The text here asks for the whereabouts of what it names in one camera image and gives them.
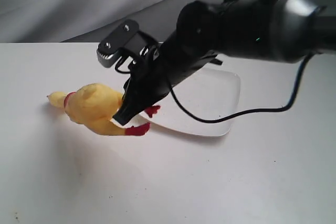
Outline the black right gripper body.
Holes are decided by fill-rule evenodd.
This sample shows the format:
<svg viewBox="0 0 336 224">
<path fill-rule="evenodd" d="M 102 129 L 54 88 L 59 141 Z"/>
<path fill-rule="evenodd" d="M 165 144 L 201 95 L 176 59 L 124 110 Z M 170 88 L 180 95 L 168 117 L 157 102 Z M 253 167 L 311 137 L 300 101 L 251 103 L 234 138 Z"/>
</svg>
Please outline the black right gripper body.
<svg viewBox="0 0 336 224">
<path fill-rule="evenodd" d="M 180 12 L 175 31 L 160 46 L 162 74 L 155 93 L 167 95 L 178 84 L 208 63 L 218 52 L 237 58 L 277 61 L 271 45 L 273 5 L 262 1 L 207 4 L 194 1 Z"/>
</svg>

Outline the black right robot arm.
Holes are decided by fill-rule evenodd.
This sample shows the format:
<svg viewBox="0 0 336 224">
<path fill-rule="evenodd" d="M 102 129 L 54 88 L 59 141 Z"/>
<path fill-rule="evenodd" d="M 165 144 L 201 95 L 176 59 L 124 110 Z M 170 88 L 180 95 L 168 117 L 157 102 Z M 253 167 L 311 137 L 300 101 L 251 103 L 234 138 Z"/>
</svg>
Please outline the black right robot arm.
<svg viewBox="0 0 336 224">
<path fill-rule="evenodd" d="M 173 93 L 173 87 L 210 62 L 229 57 L 300 62 L 288 103 L 257 108 L 257 113 L 289 110 L 308 61 L 335 51 L 335 18 L 310 0 L 225 0 L 214 5 L 195 1 L 180 12 L 175 31 L 145 62 L 137 61 L 124 85 L 122 106 L 114 115 L 121 125 Z"/>
</svg>

